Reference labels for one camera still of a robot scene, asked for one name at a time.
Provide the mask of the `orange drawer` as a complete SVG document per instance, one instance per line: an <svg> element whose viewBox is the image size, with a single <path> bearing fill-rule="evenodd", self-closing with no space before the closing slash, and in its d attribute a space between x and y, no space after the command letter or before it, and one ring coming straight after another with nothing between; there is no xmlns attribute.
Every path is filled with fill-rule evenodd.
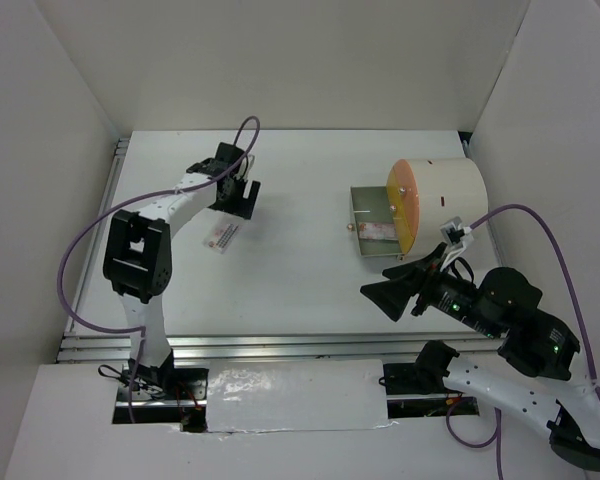
<svg viewBox="0 0 600 480"><path fill-rule="evenodd" d="M392 166L386 191L395 213L402 215L410 224L417 224L420 215L419 192L413 169L406 160L398 160Z"/></svg>

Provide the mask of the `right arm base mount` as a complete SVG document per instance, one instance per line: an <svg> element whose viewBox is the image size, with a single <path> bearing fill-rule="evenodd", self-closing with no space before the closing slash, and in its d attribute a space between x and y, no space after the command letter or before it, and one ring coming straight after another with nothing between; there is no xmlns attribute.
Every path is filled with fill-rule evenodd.
<svg viewBox="0 0 600 480"><path fill-rule="evenodd" d="M476 416L477 401L440 386L428 386L416 375L414 363L384 363L378 383L385 389L390 419Z"/></svg>

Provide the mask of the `yellow drawer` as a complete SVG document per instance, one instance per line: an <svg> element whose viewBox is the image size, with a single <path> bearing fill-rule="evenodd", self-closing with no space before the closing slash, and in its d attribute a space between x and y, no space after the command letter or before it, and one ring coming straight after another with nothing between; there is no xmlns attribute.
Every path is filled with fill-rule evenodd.
<svg viewBox="0 0 600 480"><path fill-rule="evenodd" d="M392 169L386 183L389 209L401 252L408 254L419 229L419 195L413 175Z"/></svg>

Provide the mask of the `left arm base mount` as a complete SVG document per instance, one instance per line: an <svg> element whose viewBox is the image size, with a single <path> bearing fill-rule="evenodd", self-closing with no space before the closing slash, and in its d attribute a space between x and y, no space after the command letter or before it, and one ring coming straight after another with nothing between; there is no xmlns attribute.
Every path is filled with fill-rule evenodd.
<svg viewBox="0 0 600 480"><path fill-rule="evenodd" d="M180 368L165 385L137 374L130 386L131 371L102 364L98 374L117 384L112 414L114 425L174 424L180 431L207 431L207 368Z"/></svg>

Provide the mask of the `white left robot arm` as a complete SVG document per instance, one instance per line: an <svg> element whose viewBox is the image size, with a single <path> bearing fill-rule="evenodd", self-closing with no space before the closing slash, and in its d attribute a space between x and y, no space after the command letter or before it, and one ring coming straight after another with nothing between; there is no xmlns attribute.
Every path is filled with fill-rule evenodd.
<svg viewBox="0 0 600 480"><path fill-rule="evenodd" d="M111 218L103 274L122 303L127 325L143 332L132 341L129 370L153 398L169 396L176 386L163 312L163 293L173 274L172 240L206 209L249 220L260 188L258 181L248 181L252 160L222 142L213 157L190 166L174 189Z"/></svg>

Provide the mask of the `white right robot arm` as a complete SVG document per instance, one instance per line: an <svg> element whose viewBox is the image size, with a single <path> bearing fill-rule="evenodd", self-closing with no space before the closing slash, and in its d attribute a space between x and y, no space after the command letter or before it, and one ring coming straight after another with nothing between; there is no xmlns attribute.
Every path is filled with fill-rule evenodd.
<svg viewBox="0 0 600 480"><path fill-rule="evenodd" d="M361 287L391 320L429 308L499 341L496 350L519 380L472 362L441 340L428 341L413 375L427 392L448 389L483 401L525 424L566 462L600 473L600 385L577 372L581 344L570 327L540 309L541 291L517 270L497 267L481 283L444 266L446 246L388 268Z"/></svg>

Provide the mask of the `grey-green drawer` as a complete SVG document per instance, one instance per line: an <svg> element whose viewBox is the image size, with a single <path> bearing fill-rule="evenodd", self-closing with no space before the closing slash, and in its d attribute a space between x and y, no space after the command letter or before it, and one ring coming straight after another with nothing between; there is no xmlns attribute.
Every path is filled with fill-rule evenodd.
<svg viewBox="0 0 600 480"><path fill-rule="evenodd" d="M349 230L354 234L358 252L363 258L398 257L402 254L397 241L369 241L358 237L360 222L393 223L386 188L352 186L350 188Z"/></svg>

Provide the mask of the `false lash case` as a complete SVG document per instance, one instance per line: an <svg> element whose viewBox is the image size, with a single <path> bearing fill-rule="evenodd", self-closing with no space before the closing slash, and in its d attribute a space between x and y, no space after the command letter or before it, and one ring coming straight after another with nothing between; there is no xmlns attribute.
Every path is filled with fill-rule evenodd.
<svg viewBox="0 0 600 480"><path fill-rule="evenodd" d="M203 246L215 253L224 254L244 223L245 220L238 216L223 214L205 237Z"/></svg>
<svg viewBox="0 0 600 480"><path fill-rule="evenodd" d="M360 222L357 227L358 237L369 241L397 241L396 228L393 223Z"/></svg>

